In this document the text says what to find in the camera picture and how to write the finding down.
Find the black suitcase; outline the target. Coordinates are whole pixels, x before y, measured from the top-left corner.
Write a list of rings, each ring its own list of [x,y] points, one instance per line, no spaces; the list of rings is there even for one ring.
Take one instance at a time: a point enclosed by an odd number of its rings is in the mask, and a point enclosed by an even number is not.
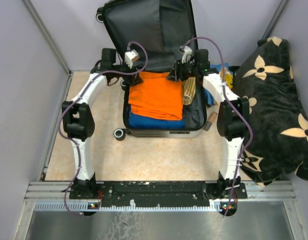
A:
[[[192,4],[189,0],[111,0],[96,11],[96,20],[104,24],[120,56],[129,42],[137,42],[136,50],[144,48],[148,55],[146,69],[152,73],[170,72],[174,62],[180,60],[179,48],[188,44],[200,49],[196,40],[196,27]],[[129,125],[131,106],[123,104],[124,128],[113,135],[118,141],[126,135],[155,138],[196,137],[207,122],[206,101],[202,83],[196,79],[193,102],[182,110],[185,127],[182,129],[140,129]]]

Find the orange cloth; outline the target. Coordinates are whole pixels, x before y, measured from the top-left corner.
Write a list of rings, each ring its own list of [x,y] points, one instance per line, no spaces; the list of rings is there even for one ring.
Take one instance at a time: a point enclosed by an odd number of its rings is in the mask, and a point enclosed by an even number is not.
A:
[[[158,120],[180,121],[183,118],[183,85],[167,79],[168,73],[143,71],[142,83],[129,88],[131,112]]]

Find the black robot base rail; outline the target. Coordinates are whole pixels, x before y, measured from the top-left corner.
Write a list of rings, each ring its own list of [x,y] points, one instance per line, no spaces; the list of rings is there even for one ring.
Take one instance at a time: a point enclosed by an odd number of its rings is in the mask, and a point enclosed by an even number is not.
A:
[[[92,200],[102,207],[208,207],[211,200],[246,199],[245,184],[230,181],[75,181],[73,200]]]

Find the light blue Pikachu shirt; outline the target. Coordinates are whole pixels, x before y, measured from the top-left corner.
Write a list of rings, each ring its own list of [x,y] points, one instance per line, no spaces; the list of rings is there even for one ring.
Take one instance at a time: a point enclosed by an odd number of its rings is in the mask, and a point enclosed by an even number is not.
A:
[[[209,74],[218,74],[216,82],[221,85],[223,83],[223,75],[224,80],[226,82],[227,87],[232,91],[233,83],[234,83],[234,72],[230,70],[230,65],[228,62],[225,62],[224,65],[220,64],[211,64],[210,68],[205,70]],[[214,99],[214,95],[212,95],[207,89],[203,88],[205,102],[208,107],[212,107],[217,105],[218,102]]]

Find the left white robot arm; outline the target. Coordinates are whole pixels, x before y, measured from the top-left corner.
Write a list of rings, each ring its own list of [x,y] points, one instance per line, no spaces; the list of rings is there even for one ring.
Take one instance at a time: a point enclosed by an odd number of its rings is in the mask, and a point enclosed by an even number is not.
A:
[[[71,142],[74,153],[75,175],[65,192],[74,198],[93,198],[97,195],[98,185],[92,166],[91,138],[95,132],[95,121],[92,106],[98,94],[111,79],[126,77],[134,80],[143,71],[149,61],[146,50],[127,47],[123,62],[116,63],[117,51],[104,48],[101,59],[90,71],[89,78],[79,93],[70,101],[61,105],[61,117],[58,123],[60,136]]]

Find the yellow white striped towel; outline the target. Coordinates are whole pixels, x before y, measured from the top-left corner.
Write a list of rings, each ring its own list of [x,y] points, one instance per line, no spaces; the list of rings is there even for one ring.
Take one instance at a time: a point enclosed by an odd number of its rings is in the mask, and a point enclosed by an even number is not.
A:
[[[183,105],[190,105],[196,95],[196,78],[189,77],[182,82],[182,102]]]

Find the blue garment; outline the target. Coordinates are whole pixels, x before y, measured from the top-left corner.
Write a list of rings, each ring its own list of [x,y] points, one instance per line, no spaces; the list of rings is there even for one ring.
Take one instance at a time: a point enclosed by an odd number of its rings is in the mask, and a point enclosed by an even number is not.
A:
[[[129,112],[129,126],[135,129],[159,129],[159,130],[178,130],[185,127],[185,121],[181,120],[163,120],[151,117],[141,116]]]

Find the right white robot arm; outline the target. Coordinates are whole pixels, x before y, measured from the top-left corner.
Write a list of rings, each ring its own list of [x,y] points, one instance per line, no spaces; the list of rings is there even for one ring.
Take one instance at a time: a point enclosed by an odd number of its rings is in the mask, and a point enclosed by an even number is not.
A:
[[[232,92],[222,74],[210,68],[206,49],[181,46],[179,52],[182,57],[174,62],[167,80],[179,82],[195,77],[218,104],[216,125],[223,142],[222,165],[216,183],[205,194],[210,199],[229,198],[241,183],[240,151],[247,131],[249,103]]]

